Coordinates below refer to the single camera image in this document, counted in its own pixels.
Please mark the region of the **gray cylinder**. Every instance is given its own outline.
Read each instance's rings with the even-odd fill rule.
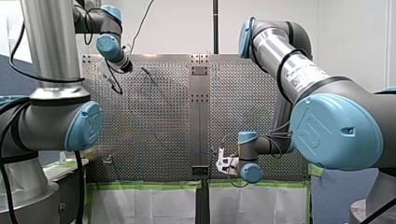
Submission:
[[[80,78],[72,1],[21,0],[32,60],[39,77]],[[31,95],[37,100],[88,96],[81,83],[39,82]]]

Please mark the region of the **perforated metal panel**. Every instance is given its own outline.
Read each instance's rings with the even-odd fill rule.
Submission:
[[[225,155],[235,154],[237,134],[242,131],[267,133],[272,124],[277,86],[251,60],[236,55],[211,55],[210,61],[210,125],[209,145],[218,150],[227,134]],[[227,178],[217,172],[217,158],[211,158],[211,177]],[[282,159],[260,156],[264,179],[304,180],[308,177],[307,163],[298,151]]]
[[[89,166],[92,182],[191,180],[191,167],[197,162],[209,163],[210,178],[226,178],[217,172],[217,155],[211,152],[218,150],[227,134],[233,135],[226,140],[228,156],[236,151],[238,132],[269,131],[276,84],[257,65],[237,55],[210,55],[208,59],[208,74],[194,76],[191,68],[196,64],[190,55],[136,55],[132,74],[116,74],[124,91],[119,96],[103,78],[103,59],[82,57],[85,85],[105,111],[102,137],[95,147],[97,157]],[[207,96],[197,95],[196,91],[204,92],[208,86]],[[209,111],[203,109],[206,100]],[[197,127],[203,131],[196,132]],[[265,179],[307,178],[306,161],[297,151],[281,160],[260,156],[260,164]]]
[[[123,95],[102,78],[100,56],[82,60],[86,86],[105,111],[90,180],[190,180],[189,55],[134,56],[132,74],[116,74]]]

